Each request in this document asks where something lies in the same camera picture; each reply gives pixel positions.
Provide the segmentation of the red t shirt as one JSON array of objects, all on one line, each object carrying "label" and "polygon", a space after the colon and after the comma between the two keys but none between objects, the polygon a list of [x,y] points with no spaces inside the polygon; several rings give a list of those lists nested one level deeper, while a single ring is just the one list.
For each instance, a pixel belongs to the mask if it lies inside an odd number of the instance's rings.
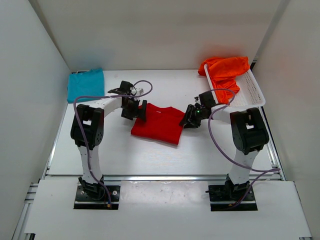
[{"label": "red t shirt", "polygon": [[136,137],[178,145],[183,127],[180,125],[184,113],[172,106],[146,105],[146,121],[136,119],[131,134]]}]

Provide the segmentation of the teal t shirt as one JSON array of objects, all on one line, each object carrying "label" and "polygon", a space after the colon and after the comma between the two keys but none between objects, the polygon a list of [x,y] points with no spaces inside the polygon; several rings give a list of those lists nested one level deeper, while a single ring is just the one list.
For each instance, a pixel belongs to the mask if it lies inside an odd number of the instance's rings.
[{"label": "teal t shirt", "polygon": [[100,97],[104,95],[105,78],[101,68],[69,75],[67,84],[67,102],[69,104],[80,96]]}]

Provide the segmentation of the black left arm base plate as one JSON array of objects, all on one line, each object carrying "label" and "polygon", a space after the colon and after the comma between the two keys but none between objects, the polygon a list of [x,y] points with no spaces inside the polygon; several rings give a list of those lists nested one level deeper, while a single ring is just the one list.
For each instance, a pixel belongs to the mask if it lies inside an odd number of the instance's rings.
[{"label": "black left arm base plate", "polygon": [[106,186],[111,199],[109,204],[109,196],[102,189],[101,193],[92,194],[85,191],[83,186],[78,183],[74,198],[73,208],[75,210],[118,210],[121,196],[120,185],[107,185]]}]

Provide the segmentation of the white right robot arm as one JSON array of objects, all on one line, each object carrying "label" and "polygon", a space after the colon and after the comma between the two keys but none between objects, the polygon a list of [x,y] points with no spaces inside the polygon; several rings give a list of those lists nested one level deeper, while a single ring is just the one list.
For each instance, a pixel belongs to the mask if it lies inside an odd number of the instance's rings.
[{"label": "white right robot arm", "polygon": [[[252,107],[245,110],[236,110],[230,107],[235,98],[231,90],[231,100],[227,103],[216,103],[212,90],[203,92],[195,98],[195,104],[189,104],[179,123],[185,129],[196,129],[201,126],[202,120],[208,120],[210,137],[219,152],[232,163],[227,174],[225,188],[231,192],[242,192],[250,186],[250,172],[260,173],[262,176],[273,170],[258,170],[253,168],[253,163],[258,153],[269,142],[269,135],[258,108]],[[234,158],[230,158],[218,145],[212,129],[211,121],[219,120],[230,124],[233,144],[236,148]]]}]

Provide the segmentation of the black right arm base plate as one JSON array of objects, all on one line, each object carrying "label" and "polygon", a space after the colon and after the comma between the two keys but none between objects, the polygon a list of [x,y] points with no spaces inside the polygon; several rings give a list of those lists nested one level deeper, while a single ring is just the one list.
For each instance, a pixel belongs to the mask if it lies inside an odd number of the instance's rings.
[{"label": "black right arm base plate", "polygon": [[209,185],[205,191],[209,195],[210,211],[211,212],[247,212],[257,211],[257,202],[254,190],[232,192],[225,185]]}]

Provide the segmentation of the orange t shirt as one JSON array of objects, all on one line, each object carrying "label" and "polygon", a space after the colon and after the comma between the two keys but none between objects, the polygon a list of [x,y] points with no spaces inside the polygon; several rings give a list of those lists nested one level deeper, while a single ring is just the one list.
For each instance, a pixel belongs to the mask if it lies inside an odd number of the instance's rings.
[{"label": "orange t shirt", "polygon": [[211,57],[203,61],[198,68],[200,76],[206,76],[205,65],[211,84],[214,89],[228,89],[236,95],[240,87],[236,83],[236,77],[245,74],[249,69],[249,58],[240,57]]}]

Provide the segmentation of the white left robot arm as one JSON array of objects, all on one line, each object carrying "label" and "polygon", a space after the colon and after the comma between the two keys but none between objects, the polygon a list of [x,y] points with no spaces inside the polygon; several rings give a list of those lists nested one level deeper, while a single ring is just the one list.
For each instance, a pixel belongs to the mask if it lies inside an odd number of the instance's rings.
[{"label": "white left robot arm", "polygon": [[122,81],[118,88],[108,91],[109,95],[84,95],[74,100],[70,136],[81,156],[83,174],[79,183],[83,191],[94,200],[107,199],[109,204],[112,203],[99,160],[99,145],[104,137],[105,117],[117,109],[122,109],[121,117],[131,121],[146,121],[147,101],[141,101],[140,98],[152,90],[153,85],[147,80],[139,80],[134,84]]}]

